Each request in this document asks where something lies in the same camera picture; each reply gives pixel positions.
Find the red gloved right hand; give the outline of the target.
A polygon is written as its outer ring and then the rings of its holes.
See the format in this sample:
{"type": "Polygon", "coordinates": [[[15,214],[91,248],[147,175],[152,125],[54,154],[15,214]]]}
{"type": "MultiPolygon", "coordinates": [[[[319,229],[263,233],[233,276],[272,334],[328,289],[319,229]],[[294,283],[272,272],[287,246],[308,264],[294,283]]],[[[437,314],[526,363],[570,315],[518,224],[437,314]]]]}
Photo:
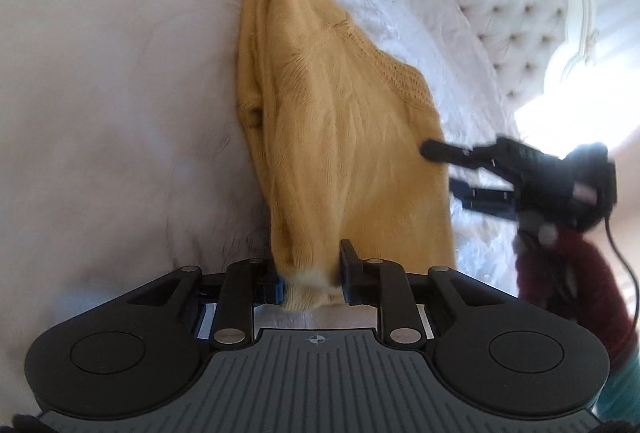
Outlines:
{"type": "Polygon", "coordinates": [[[518,297],[595,335],[614,371],[638,351],[638,335],[612,269],[577,231],[522,222],[514,240],[518,297]]]}

